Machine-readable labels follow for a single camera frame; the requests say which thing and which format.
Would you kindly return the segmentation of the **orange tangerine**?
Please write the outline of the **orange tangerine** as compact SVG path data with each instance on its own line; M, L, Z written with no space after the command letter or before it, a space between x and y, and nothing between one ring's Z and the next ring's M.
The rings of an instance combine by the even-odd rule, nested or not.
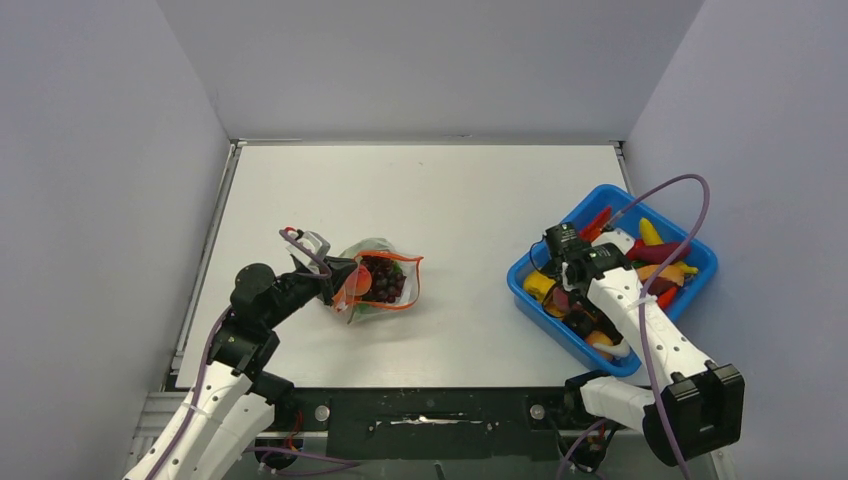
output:
M362 297L371 290L372 283L373 280L370 270L366 266L360 264L346 279L344 283L344 292L350 297Z

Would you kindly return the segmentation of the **clear zip bag orange zipper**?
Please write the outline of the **clear zip bag orange zipper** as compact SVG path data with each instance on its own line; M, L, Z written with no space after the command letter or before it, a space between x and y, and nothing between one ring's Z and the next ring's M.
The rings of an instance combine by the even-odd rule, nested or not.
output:
M423 256L401 253L385 238L367 238L345 249L340 257L352 260L355 268L329 308L348 325L399 313L418 302Z

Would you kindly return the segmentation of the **purple grapes bunch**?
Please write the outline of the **purple grapes bunch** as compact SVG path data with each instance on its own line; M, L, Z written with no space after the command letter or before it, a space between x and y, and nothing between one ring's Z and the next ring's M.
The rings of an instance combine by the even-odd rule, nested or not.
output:
M385 257L364 256L361 264L370 270L373 280L371 290L362 299L376 303L396 303L407 278L400 263Z

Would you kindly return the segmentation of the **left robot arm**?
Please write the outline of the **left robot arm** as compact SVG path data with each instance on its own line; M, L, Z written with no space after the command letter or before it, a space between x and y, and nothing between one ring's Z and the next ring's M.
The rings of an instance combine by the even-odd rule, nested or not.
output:
M280 344L275 327L315 298L331 300L357 267L336 257L319 274L302 263L281 275L265 264L244 267L205 342L194 386L125 478L223 478L294 390L266 369Z

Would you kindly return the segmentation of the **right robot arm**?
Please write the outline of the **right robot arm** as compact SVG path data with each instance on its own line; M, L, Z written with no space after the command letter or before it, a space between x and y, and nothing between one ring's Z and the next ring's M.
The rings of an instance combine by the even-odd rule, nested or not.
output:
M570 222L548 228L544 241L559 279L611 321L651 383L601 371L573 377L562 400L566 420L585 427L606 418L637 431L667 466L737 442L745 393L738 369L717 365L678 330L616 245L593 246Z

